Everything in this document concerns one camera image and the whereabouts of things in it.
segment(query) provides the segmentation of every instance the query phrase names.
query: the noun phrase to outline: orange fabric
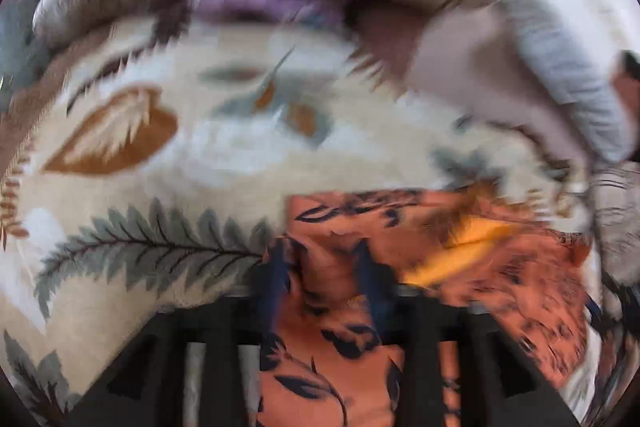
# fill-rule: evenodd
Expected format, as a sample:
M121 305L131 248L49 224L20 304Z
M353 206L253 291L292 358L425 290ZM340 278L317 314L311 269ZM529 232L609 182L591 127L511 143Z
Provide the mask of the orange fabric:
M584 242L536 225L525 206L478 190L328 192L290 198L288 215L274 248L284 250L289 290L260 351L259 426L392 425L402 350L380 345L357 288L362 241L444 303L484 303L556 387L582 359L586 293L572 261ZM441 371L447 427L456 427L451 343L442 344Z

